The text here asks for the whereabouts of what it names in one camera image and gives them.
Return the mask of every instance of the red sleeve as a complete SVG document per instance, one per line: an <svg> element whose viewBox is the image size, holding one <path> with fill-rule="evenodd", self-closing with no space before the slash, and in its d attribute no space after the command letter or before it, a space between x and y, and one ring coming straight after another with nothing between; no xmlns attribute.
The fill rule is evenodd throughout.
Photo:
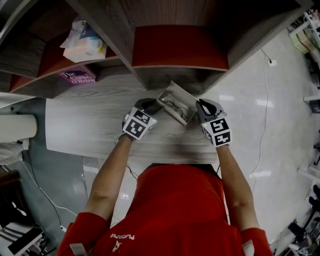
<svg viewBox="0 0 320 256"><path fill-rule="evenodd" d="M248 228L240 232L242 244L252 241L255 256L273 256L271 252L266 232L260 228Z"/></svg>
<svg viewBox="0 0 320 256"><path fill-rule="evenodd" d="M100 237L110 228L108 221L89 212L81 212L65 232L58 248L58 256L73 256L70 244L83 244L89 251Z"/></svg>

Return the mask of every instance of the red shirt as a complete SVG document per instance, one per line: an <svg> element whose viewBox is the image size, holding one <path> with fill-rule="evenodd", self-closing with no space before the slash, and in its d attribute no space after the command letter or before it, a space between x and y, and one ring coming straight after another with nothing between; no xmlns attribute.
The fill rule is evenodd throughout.
<svg viewBox="0 0 320 256"><path fill-rule="evenodd" d="M252 240L255 255L272 256L265 231L239 231L228 224L222 182L189 165L161 165L144 171L126 217L110 228L92 213L80 213L68 227L59 256L82 243L93 255L244 255Z"/></svg>

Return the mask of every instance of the person's left arm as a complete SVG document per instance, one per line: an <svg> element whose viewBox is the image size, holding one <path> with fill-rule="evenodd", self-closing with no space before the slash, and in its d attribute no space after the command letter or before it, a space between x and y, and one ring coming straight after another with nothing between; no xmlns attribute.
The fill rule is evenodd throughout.
<svg viewBox="0 0 320 256"><path fill-rule="evenodd" d="M74 255L70 244L83 244L86 251L90 250L110 228L132 143L133 139L127 134L119 139L93 181L83 212L68 227L58 256Z"/></svg>

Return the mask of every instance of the white cylinder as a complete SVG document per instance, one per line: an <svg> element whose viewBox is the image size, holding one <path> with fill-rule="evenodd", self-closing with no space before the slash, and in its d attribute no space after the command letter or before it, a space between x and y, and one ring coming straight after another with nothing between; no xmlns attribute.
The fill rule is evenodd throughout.
<svg viewBox="0 0 320 256"><path fill-rule="evenodd" d="M32 138L37 132L37 120L31 114L0 115L0 143Z"/></svg>

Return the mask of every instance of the white cloth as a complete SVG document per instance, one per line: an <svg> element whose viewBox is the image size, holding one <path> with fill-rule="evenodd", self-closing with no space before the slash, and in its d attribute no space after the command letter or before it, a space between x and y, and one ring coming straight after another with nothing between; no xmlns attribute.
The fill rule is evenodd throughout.
<svg viewBox="0 0 320 256"><path fill-rule="evenodd" d="M0 165L22 161L24 147L18 143L0 143Z"/></svg>

